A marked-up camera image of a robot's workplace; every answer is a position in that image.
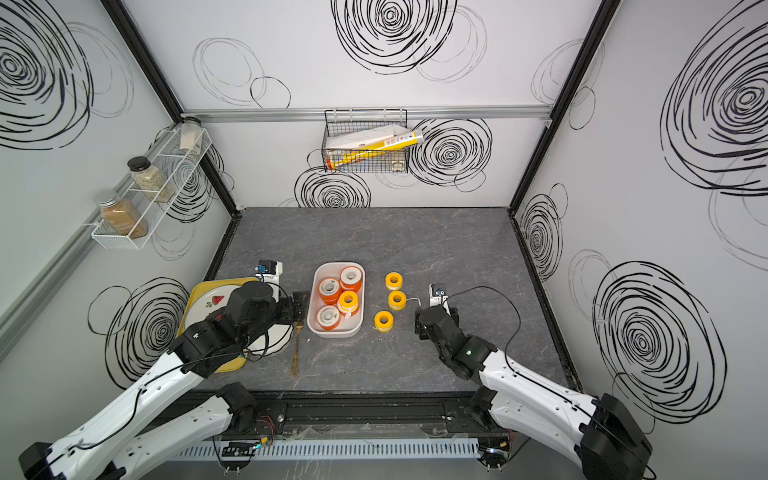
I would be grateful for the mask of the orange sealing tape roll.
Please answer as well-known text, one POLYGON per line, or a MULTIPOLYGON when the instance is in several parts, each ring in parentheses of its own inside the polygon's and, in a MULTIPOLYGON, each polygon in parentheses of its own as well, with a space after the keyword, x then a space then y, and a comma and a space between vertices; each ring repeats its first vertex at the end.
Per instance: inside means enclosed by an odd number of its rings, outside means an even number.
POLYGON ((325 278, 318 286, 318 295, 326 305, 335 305, 342 292, 341 284, 335 278, 325 278))
POLYGON ((339 283, 343 291, 359 292, 363 285, 362 270, 355 266, 344 268, 340 274, 339 283))
POLYGON ((334 330, 341 322, 341 313, 334 305, 325 305, 319 309, 316 322, 324 331, 334 330))

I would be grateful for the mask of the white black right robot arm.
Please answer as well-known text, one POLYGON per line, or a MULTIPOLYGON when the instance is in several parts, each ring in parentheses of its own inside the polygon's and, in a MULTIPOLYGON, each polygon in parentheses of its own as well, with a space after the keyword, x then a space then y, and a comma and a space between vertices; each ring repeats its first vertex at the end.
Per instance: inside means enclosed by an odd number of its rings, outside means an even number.
POLYGON ((441 306, 418 310, 415 330, 454 374, 479 386, 473 402, 482 417, 561 454, 587 479, 653 477, 653 447, 615 396, 593 397, 548 380, 494 344, 464 334, 441 306))

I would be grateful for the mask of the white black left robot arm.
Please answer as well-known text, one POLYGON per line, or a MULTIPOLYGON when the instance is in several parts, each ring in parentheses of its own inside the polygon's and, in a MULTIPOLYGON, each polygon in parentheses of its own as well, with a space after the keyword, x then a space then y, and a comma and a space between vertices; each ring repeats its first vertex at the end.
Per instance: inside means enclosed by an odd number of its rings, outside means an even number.
POLYGON ((187 328, 133 385, 90 420, 19 456, 27 479, 139 479, 186 448, 225 432, 250 434, 262 416, 254 395, 233 382, 164 424, 150 423, 275 325, 294 325, 310 294, 250 281, 227 304, 187 328))

